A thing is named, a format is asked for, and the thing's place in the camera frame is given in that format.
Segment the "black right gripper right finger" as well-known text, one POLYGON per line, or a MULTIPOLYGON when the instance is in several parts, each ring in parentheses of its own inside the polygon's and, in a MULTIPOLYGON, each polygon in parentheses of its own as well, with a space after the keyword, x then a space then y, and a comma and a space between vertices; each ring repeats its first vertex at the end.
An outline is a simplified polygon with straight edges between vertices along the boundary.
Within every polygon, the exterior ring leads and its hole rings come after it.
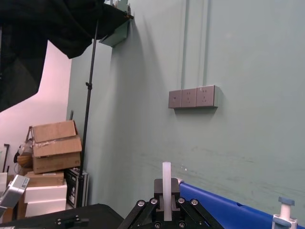
POLYGON ((217 229, 218 221, 202 206, 198 199, 186 200, 181 196, 179 180, 171 179, 172 229, 217 229))

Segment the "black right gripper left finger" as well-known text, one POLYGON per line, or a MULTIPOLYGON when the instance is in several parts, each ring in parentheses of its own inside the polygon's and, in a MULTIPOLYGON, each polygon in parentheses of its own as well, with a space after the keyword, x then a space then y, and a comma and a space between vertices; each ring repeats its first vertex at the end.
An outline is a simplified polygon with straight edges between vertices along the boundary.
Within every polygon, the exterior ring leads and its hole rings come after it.
POLYGON ((163 180, 154 180, 154 195, 149 201, 138 200, 119 225, 119 229, 163 229, 163 180))

